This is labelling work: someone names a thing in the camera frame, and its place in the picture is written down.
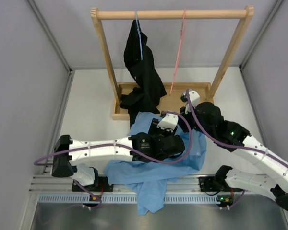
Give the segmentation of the light blue shirt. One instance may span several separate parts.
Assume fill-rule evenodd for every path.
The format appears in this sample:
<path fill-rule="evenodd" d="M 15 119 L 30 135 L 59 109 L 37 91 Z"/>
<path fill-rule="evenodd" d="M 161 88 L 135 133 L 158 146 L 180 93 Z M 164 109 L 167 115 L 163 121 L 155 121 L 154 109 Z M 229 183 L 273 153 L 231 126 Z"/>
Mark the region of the light blue shirt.
<path fill-rule="evenodd" d="M 185 147 L 191 146 L 188 156 L 178 163 L 112 160 L 103 170 L 110 183 L 123 184 L 137 194 L 138 215 L 156 213 L 162 209 L 167 183 L 198 172 L 204 164 L 205 135 L 193 130 L 190 141 L 189 134 L 184 133 L 181 128 L 177 129 L 176 134 L 182 138 Z"/>

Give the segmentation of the pink wire hanger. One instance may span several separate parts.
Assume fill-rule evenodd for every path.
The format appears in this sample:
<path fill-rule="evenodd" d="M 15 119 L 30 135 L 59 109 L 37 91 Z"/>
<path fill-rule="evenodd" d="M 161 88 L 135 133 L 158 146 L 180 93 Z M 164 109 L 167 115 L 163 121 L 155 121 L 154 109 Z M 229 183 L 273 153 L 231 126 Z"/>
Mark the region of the pink wire hanger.
<path fill-rule="evenodd" d="M 187 12 L 187 10 L 184 9 L 183 10 L 183 15 L 182 15 L 181 30 L 180 30 L 180 42 L 179 42 L 179 46 L 178 46 L 176 63 L 175 63 L 173 78 L 172 78 L 171 87 L 170 87 L 170 94 L 172 94 L 172 91 L 173 91 L 173 88 L 174 88 L 175 79 L 176 79 L 176 76 L 177 76 L 179 62 L 180 62 L 180 53 L 181 53 L 181 50 L 182 50 L 182 47 L 183 47 L 183 42 L 184 42 L 184 36 L 185 36 L 185 30 L 186 30 L 185 25 L 184 25 L 185 24 L 185 19 L 186 19 L 186 12 Z"/>

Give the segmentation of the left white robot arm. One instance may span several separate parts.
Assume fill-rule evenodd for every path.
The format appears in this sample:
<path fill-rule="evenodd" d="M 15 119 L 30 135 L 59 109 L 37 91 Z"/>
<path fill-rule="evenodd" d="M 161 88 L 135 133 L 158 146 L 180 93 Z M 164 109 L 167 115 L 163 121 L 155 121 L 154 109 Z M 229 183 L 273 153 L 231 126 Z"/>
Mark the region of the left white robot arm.
<path fill-rule="evenodd" d="M 175 132 L 178 116 L 166 114 L 161 120 L 153 119 L 148 133 L 140 132 L 113 141 L 81 142 L 70 135 L 62 135 L 57 141 L 51 176 L 70 177 L 88 191 L 98 188 L 98 171 L 111 160 L 152 162 L 168 158 L 176 159 L 185 150 L 182 138 Z"/>

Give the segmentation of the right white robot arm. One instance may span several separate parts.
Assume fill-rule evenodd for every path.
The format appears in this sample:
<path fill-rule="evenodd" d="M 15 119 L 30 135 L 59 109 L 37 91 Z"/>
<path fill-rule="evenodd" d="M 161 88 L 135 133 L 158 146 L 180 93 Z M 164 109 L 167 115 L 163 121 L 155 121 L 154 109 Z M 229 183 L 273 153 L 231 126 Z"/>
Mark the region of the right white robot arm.
<path fill-rule="evenodd" d="M 240 124 L 225 120 L 219 107 L 203 102 L 196 107 L 180 108 L 192 129 L 205 134 L 217 146 L 245 159 L 263 172 L 251 174 L 221 166 L 214 177 L 219 190 L 228 187 L 248 190 L 274 200 L 288 211 L 288 162 L 260 143 Z"/>

